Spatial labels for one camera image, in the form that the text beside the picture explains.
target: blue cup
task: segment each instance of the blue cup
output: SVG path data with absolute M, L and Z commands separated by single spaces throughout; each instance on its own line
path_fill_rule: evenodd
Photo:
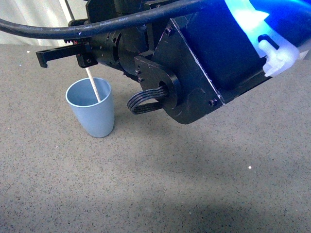
M 66 100 L 82 127 L 93 137 L 109 135 L 114 125 L 114 106 L 110 84 L 101 78 L 94 78 L 101 101 L 98 102 L 89 78 L 71 85 Z

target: white wall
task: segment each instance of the white wall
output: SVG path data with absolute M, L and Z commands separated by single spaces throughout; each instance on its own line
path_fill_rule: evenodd
M 69 0 L 76 19 L 86 18 L 86 1 Z M 66 27 L 70 16 L 64 0 L 2 0 L 0 18 L 40 27 Z M 0 44 L 62 46 L 62 40 L 41 40 L 0 32 Z

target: white plastic clip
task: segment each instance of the white plastic clip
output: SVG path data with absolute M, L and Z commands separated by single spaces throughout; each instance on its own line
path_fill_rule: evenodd
M 265 76 L 276 76 L 290 68 L 299 58 L 299 49 L 274 31 L 264 20 L 268 13 L 257 11 L 249 0 L 225 0 L 233 17 L 243 29 L 259 57 L 266 57 Z M 267 40 L 258 42 L 261 35 L 269 36 L 278 46 Z
M 299 58 L 299 50 L 289 42 L 276 50 L 268 41 L 262 40 L 259 48 L 267 54 L 267 62 L 263 66 L 266 77 L 274 77 L 289 69 Z

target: white stick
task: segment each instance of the white stick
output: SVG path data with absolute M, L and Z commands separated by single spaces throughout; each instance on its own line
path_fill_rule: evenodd
M 96 95 L 96 98 L 97 98 L 97 101 L 100 102 L 101 101 L 101 98 L 99 97 L 99 94 L 98 94 L 98 91 L 97 91 L 97 88 L 96 88 L 96 85 L 95 85 L 95 82 L 94 82 L 94 79 L 93 79 L 93 76 L 89 70 L 89 68 L 86 68 L 86 72 L 87 72 L 87 75 L 91 81 L 91 84 L 92 84 L 92 87 L 93 87 L 93 90 L 95 92 L 95 95 Z

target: bolt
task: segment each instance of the bolt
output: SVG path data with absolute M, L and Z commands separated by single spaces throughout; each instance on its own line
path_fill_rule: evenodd
M 209 101 L 208 101 L 208 104 L 209 104 L 209 106 L 211 106 L 211 107 L 215 107 L 215 106 L 217 105 L 217 100 L 216 100 L 216 99 L 209 100 Z
M 167 27 L 164 32 L 165 32 L 166 35 L 172 36 L 173 33 L 174 33 L 174 30 L 173 30 L 172 27 Z

